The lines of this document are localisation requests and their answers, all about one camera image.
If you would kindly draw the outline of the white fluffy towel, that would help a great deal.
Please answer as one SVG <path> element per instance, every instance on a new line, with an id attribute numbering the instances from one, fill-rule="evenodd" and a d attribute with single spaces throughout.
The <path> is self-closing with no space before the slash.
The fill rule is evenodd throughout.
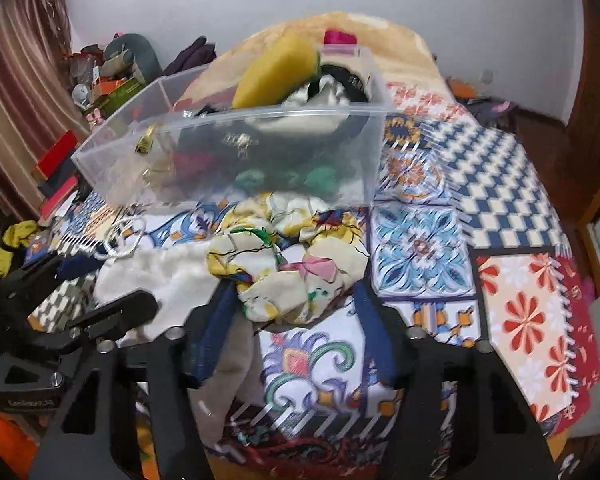
<path id="1" fill-rule="evenodd" d="M 94 289 L 98 304 L 137 289 L 151 292 L 160 304 L 140 334 L 123 337 L 122 344 L 153 340 L 168 328 L 183 325 L 191 310 L 208 304 L 218 284 L 206 263 L 209 246 L 203 240 L 168 248 L 137 248 L 129 257 L 104 264 Z M 188 393 L 201 441 L 208 448 L 216 448 L 222 439 L 225 417 L 250 369 L 253 347 L 252 323 L 242 313 L 235 314 L 213 375 Z"/>

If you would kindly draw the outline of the floral fabric scrunchie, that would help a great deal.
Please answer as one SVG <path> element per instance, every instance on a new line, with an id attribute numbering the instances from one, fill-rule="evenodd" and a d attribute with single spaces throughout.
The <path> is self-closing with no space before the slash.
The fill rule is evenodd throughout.
<path id="1" fill-rule="evenodd" d="M 317 197 L 264 193 L 230 208 L 206 263 L 232 281 L 248 320 L 308 325 L 359 280 L 368 263 L 361 214 Z"/>

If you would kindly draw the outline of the green knitted cloth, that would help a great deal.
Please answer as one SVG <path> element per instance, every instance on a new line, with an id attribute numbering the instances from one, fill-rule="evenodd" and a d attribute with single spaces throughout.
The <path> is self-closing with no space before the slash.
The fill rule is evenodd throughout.
<path id="1" fill-rule="evenodd" d="M 323 165 L 308 170 L 248 169 L 234 179 L 236 188 L 250 194 L 294 192 L 314 196 L 331 196 L 340 188 L 338 170 Z"/>

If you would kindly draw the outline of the black and white fabric pouch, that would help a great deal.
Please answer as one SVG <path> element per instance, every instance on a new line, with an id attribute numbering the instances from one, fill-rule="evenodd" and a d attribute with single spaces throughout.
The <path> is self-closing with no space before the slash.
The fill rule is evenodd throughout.
<path id="1" fill-rule="evenodd" d="M 320 73 L 287 96 L 283 106 L 349 106 L 369 102 L 360 76 L 346 66 L 322 64 Z"/>

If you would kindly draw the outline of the yellow soft sponge item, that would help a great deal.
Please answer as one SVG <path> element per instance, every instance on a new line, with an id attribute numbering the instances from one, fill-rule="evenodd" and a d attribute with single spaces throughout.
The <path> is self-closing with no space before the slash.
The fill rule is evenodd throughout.
<path id="1" fill-rule="evenodd" d="M 272 106 L 320 72 L 320 54 L 305 39 L 287 35 L 268 47 L 242 75 L 232 110 Z"/>

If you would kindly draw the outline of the colourful patchwork bed blanket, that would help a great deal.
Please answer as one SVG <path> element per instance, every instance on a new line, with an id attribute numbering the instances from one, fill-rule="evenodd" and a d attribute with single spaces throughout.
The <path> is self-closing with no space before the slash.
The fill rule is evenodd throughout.
<path id="1" fill-rule="evenodd" d="M 106 261 L 211 243 L 242 200 L 133 218 Z M 186 331 L 100 340 L 50 422 L 33 479 L 139 479 L 137 384 L 163 479 L 554 479 L 546 439 L 588 393 L 573 323 L 584 305 L 555 209 L 510 133 L 389 113 L 364 220 L 362 280 L 429 338 L 410 388 L 377 377 L 353 286 L 318 320 L 255 323 L 222 439 L 200 438 L 182 372 Z"/>

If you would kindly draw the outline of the yellow cloth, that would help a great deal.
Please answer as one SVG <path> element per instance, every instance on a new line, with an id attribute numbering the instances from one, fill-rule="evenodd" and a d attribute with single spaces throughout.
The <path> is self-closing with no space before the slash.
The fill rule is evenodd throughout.
<path id="1" fill-rule="evenodd" d="M 33 237 L 40 232 L 38 222 L 26 220 L 2 226 L 0 231 L 0 278 L 23 265 Z"/>

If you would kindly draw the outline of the red box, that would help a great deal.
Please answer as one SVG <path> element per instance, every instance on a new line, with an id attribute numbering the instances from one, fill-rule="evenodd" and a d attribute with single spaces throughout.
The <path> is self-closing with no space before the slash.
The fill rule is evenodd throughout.
<path id="1" fill-rule="evenodd" d="M 46 181 L 73 153 L 79 141 L 72 130 L 65 133 L 35 163 L 31 174 L 36 182 Z"/>

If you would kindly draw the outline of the striped brown curtain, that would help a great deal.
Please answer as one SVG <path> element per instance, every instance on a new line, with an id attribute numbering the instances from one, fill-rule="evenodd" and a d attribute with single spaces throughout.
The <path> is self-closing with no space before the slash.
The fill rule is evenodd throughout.
<path id="1" fill-rule="evenodd" d="M 0 203 L 20 219 L 43 195 L 32 170 L 67 131 L 88 127 L 70 96 L 66 0 L 0 0 Z"/>

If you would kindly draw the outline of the purple bag on floor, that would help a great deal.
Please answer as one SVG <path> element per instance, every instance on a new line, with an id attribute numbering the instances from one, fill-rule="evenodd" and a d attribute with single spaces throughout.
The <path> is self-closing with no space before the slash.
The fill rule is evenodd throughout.
<path id="1" fill-rule="evenodd" d="M 494 96 L 483 96 L 472 84 L 459 79 L 446 78 L 445 83 L 454 99 L 462 104 L 480 125 L 503 131 L 515 131 L 517 125 L 515 103 Z"/>

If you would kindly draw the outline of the green cardboard box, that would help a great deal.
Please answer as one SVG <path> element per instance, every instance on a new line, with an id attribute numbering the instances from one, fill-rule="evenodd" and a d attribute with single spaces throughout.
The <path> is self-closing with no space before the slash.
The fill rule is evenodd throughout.
<path id="1" fill-rule="evenodd" d="M 101 80 L 92 90 L 92 105 L 102 116 L 114 114 L 130 99 L 140 93 L 145 86 L 135 77 L 118 80 Z"/>

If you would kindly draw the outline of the dark purple garment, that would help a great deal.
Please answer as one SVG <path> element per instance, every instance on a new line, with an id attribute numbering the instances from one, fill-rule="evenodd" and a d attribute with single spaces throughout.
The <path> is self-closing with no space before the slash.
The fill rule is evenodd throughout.
<path id="1" fill-rule="evenodd" d="M 181 51 L 176 58 L 163 70 L 163 76 L 181 73 L 183 70 L 203 66 L 216 59 L 215 44 L 205 36 L 198 37 L 189 47 Z"/>

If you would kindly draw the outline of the grey green plush toy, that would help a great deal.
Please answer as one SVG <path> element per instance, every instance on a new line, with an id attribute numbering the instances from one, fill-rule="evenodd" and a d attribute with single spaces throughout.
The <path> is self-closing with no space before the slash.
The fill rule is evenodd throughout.
<path id="1" fill-rule="evenodd" d="M 104 50 L 100 76 L 134 77 L 140 84 L 151 84 L 162 75 L 154 48 L 140 34 L 123 34 L 114 38 Z"/>

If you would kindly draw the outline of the brown wooden door frame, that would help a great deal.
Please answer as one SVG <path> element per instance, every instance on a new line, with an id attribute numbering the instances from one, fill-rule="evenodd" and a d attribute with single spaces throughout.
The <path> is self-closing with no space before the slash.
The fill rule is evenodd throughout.
<path id="1" fill-rule="evenodd" d="M 600 204 L 600 9 L 583 0 L 583 55 L 567 132 L 572 146 L 573 219 Z"/>

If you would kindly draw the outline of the wall power socket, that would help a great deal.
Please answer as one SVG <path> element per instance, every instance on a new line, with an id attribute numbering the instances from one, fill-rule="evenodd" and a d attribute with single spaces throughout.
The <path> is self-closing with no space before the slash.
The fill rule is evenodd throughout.
<path id="1" fill-rule="evenodd" d="M 488 68 L 485 68 L 480 74 L 480 81 L 483 84 L 492 84 L 493 78 L 493 70 L 489 70 Z"/>

